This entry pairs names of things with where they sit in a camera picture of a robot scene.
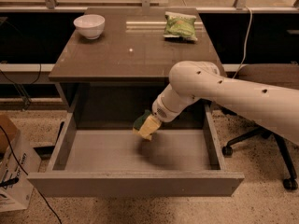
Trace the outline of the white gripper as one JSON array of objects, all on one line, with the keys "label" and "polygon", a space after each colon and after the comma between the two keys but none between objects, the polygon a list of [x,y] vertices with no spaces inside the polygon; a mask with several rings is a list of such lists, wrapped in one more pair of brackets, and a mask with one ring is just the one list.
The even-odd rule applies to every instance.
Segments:
[{"label": "white gripper", "polygon": [[169,110],[159,95],[152,104],[152,114],[142,119],[138,134],[144,139],[151,139],[152,135],[161,127],[162,122],[171,122],[178,116],[178,112]]}]

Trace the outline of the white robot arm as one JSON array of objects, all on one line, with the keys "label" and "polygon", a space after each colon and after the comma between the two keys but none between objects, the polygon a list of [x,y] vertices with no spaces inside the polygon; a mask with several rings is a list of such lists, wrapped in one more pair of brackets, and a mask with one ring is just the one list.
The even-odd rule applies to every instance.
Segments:
[{"label": "white robot arm", "polygon": [[164,122],[174,120],[200,99],[299,144],[299,90],[223,77],[210,62],[176,63],[169,72],[169,84],[152,109],[135,121],[133,131],[150,140]]}]

